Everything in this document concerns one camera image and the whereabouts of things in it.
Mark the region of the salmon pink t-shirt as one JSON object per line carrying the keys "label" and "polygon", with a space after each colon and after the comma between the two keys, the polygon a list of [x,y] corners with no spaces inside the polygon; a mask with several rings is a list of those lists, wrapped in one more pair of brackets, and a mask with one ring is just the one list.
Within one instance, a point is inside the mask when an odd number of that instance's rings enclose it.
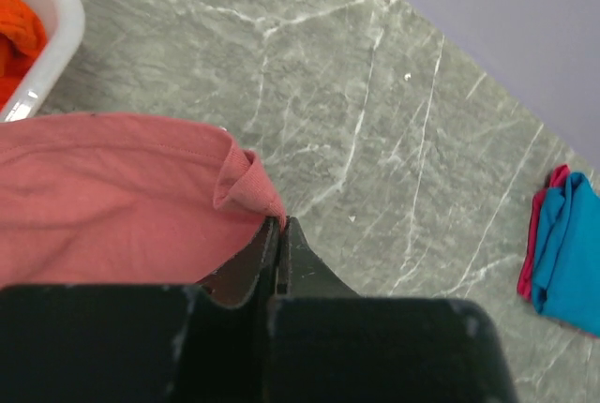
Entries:
{"label": "salmon pink t-shirt", "polygon": [[286,211],[225,129],[72,113],[1,127],[1,282],[195,283]]}

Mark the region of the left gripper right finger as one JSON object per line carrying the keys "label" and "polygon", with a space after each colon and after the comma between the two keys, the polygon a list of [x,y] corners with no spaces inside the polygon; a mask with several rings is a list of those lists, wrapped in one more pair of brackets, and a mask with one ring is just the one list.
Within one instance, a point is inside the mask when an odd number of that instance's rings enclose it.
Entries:
{"label": "left gripper right finger", "polygon": [[287,219],[280,238],[276,290],[291,297],[358,297],[312,250],[296,217]]}

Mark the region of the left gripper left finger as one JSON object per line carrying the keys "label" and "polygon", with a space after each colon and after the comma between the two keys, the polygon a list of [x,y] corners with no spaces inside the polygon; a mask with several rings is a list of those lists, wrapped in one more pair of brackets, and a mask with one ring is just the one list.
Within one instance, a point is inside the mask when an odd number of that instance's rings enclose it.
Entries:
{"label": "left gripper left finger", "polygon": [[268,217],[244,248],[198,285],[213,302],[226,308],[244,306],[261,285],[270,295],[278,266],[279,237],[278,221]]}

